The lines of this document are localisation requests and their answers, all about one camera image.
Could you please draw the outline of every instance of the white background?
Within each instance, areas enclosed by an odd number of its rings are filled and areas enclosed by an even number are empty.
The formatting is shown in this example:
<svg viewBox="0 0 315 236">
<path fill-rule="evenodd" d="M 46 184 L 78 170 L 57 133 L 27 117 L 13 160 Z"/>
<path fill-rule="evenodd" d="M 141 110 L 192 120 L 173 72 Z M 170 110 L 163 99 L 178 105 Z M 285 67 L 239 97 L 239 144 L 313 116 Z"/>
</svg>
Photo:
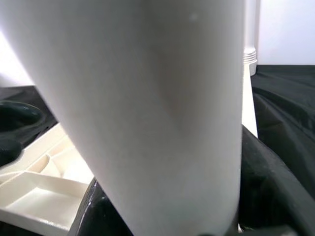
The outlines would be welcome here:
<svg viewBox="0 0 315 236">
<path fill-rule="evenodd" d="M 258 64 L 315 64 L 315 0 L 261 0 L 258 18 Z"/>
</svg>

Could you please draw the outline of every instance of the white cylindrical container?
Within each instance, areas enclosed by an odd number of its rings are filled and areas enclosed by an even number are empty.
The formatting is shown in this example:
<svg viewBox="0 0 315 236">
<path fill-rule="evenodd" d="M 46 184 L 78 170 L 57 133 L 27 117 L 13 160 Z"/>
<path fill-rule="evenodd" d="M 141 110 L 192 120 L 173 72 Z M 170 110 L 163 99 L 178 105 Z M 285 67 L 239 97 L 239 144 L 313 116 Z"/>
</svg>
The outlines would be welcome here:
<svg viewBox="0 0 315 236">
<path fill-rule="evenodd" d="M 1 0 L 4 34 L 135 236 L 223 235 L 242 0 Z"/>
</svg>

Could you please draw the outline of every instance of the white wall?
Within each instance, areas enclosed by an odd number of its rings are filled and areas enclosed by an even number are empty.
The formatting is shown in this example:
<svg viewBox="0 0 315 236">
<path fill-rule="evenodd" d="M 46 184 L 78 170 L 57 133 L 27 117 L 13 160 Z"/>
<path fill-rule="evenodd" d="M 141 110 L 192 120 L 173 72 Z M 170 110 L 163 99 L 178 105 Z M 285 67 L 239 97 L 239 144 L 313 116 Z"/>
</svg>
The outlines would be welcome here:
<svg viewBox="0 0 315 236">
<path fill-rule="evenodd" d="M 33 81 L 0 32 L 0 87 L 28 86 Z"/>
<path fill-rule="evenodd" d="M 261 0 L 258 64 L 315 64 L 315 0 Z"/>
</svg>

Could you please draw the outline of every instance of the white plastic tray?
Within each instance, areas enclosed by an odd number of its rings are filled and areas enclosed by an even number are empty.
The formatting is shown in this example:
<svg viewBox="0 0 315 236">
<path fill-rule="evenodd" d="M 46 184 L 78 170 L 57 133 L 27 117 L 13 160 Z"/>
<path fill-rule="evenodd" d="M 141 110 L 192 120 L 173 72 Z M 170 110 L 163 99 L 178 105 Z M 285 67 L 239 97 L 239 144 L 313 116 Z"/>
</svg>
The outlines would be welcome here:
<svg viewBox="0 0 315 236">
<path fill-rule="evenodd" d="M 0 221 L 65 236 L 93 174 L 57 124 L 0 169 Z"/>
</svg>

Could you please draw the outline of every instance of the white bottle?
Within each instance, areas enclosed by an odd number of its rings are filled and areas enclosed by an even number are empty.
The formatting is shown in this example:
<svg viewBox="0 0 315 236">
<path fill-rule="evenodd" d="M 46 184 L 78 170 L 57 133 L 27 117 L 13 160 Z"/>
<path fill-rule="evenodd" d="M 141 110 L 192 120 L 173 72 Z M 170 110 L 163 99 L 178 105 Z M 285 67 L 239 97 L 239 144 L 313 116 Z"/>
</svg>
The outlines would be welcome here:
<svg viewBox="0 0 315 236">
<path fill-rule="evenodd" d="M 0 1 L 4 34 L 135 236 L 220 236 L 235 217 L 243 7 Z"/>
</svg>

